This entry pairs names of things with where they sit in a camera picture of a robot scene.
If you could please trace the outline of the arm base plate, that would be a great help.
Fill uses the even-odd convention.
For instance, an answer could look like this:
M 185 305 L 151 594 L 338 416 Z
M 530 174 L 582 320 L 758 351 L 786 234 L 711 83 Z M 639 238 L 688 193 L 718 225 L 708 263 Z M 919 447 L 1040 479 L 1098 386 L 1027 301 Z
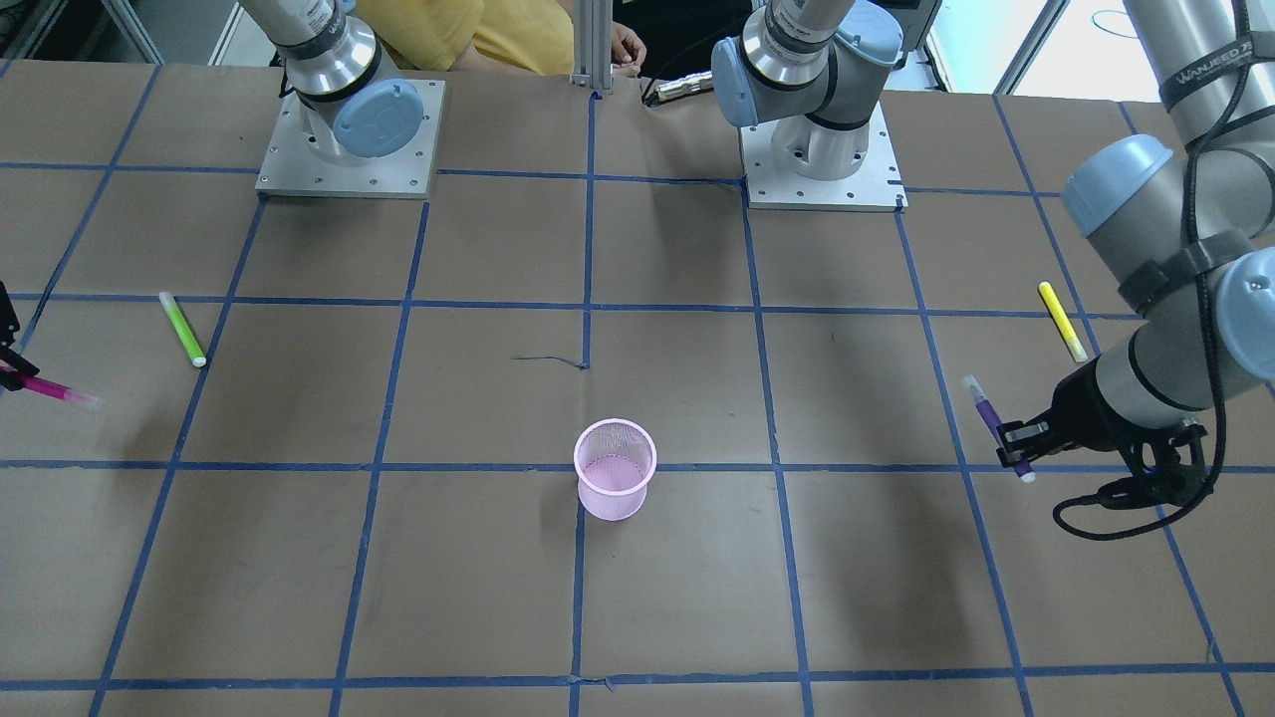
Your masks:
M 895 212 L 909 199 L 884 105 L 870 122 L 840 131 L 807 117 L 742 128 L 748 204 L 764 211 Z
M 324 117 L 283 100 L 256 189 L 282 198 L 425 200 L 433 179 L 448 84 L 382 79 Z

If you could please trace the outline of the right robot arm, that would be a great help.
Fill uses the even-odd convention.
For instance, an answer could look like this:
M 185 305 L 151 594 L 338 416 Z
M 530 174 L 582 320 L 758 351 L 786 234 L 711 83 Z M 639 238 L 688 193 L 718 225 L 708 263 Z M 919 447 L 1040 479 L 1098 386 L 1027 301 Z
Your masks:
M 3 299 L 3 387 L 83 399 L 27 358 L 54 309 L 70 327 L 47 358 L 91 356 L 148 378 L 159 364 L 205 370 L 215 344 L 178 301 L 228 313 L 270 202 L 302 200 L 301 235 L 346 239 L 339 268 L 363 264 L 346 222 L 363 202 L 427 198 L 442 102 L 439 80 L 402 77 L 351 1 L 247 1 L 280 57 L 226 68 L 10 61 L 3 68 L 3 278 L 23 246 L 52 267 L 26 299 Z M 91 322 L 70 309 L 97 306 Z

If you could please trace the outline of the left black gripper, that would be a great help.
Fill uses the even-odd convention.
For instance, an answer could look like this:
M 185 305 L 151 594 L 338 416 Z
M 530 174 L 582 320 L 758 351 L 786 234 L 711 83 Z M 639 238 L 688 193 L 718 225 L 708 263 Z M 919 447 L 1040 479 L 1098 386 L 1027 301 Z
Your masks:
M 1116 413 L 1102 395 L 1096 366 L 1093 358 L 1062 379 L 1049 408 L 1031 421 L 994 426 L 996 453 L 1005 468 L 1031 469 L 1033 461 L 1061 452 L 1119 452 L 1142 441 L 1148 431 Z

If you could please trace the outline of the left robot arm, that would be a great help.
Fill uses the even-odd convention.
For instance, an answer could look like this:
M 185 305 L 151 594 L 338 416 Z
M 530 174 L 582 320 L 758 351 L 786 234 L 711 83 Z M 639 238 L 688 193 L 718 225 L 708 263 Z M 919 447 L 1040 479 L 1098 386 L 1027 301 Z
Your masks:
M 1034 418 L 996 425 L 1020 466 L 1085 448 L 1198 447 L 1210 412 L 1272 381 L 1272 4 L 1128 1 L 1126 9 L 1181 151 L 1122 137 L 1076 168 L 1062 203 L 1142 316 L 1123 344 L 1060 381 Z M 847 177 L 898 50 L 898 22 L 870 3 L 771 1 L 715 43 L 720 114 L 797 137 L 797 174 Z

